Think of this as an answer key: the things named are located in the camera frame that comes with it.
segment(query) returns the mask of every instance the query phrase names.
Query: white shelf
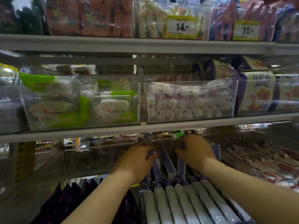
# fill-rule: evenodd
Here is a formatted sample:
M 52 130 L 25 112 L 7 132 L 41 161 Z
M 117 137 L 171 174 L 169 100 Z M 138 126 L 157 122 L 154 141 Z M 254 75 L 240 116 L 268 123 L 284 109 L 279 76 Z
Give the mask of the white shelf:
M 266 54 L 275 52 L 276 46 L 271 42 L 6 34 L 0 34 L 0 41 L 0 50 L 44 52 Z
M 18 134 L 0 135 L 0 143 L 26 142 L 26 141 L 76 138 L 76 137 L 92 137 L 92 136 L 101 136 L 101 135 L 141 133 L 141 132 L 151 132 L 151 131 L 174 131 L 180 129 L 206 128 L 206 127 L 235 125 L 235 124 L 286 121 L 286 120 L 292 120 L 295 117 L 299 117 L 299 113 L 234 117 L 234 118 L 226 118 L 226 119 L 211 119 L 211 120 L 161 123 L 161 124 L 141 124 L 141 125 L 133 125 L 133 126 L 92 128 L 92 129 L 80 129 L 80 130 L 46 131 L 46 132 L 35 132 L 35 133 L 23 132 Z
M 276 55 L 299 55 L 299 44 L 277 44 Z

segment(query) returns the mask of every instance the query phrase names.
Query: person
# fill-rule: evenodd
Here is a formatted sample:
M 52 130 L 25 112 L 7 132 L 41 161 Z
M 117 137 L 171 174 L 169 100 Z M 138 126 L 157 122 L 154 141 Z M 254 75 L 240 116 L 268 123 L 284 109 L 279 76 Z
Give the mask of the person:
M 185 149 L 175 153 L 235 200 L 258 224 L 298 223 L 299 193 L 247 175 L 219 162 L 210 144 L 200 135 L 179 139 Z M 110 224 L 127 190 L 143 180 L 156 155 L 146 158 L 155 147 L 142 142 L 129 148 L 111 174 L 65 219 L 63 224 Z

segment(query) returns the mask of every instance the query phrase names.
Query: price tag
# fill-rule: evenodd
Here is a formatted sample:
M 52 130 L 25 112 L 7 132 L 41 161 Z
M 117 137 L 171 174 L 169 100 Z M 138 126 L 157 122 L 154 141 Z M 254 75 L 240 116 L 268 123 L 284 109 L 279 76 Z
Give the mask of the price tag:
M 236 20 L 234 27 L 234 41 L 258 41 L 260 21 Z
M 166 38 L 196 39 L 196 18 L 192 16 L 166 16 Z

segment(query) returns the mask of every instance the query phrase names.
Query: hand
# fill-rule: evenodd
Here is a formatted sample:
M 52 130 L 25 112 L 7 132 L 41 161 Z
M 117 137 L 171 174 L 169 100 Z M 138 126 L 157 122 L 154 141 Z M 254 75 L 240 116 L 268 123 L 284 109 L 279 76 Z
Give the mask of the hand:
M 206 175 L 210 161 L 217 161 L 210 144 L 200 135 L 181 136 L 178 144 L 185 143 L 185 149 L 176 147 L 175 153 L 190 167 Z
M 154 146 L 144 142 L 136 143 L 118 158 L 111 174 L 121 173 L 121 175 L 125 175 L 130 186 L 142 181 L 157 158 L 155 154 L 151 154 L 147 158 L 148 151 L 154 149 L 156 149 Z

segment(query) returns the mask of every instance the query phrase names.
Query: person's left hand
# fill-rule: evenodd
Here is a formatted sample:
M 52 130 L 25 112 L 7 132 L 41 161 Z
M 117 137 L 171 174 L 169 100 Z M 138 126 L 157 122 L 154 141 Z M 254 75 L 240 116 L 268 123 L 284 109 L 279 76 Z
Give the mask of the person's left hand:
M 154 149 L 156 149 L 154 146 L 144 142 L 136 143 L 118 158 L 111 174 L 121 173 L 121 175 L 125 175 L 131 185 L 142 181 L 157 157 L 156 154 L 151 154 L 147 158 L 148 151 Z

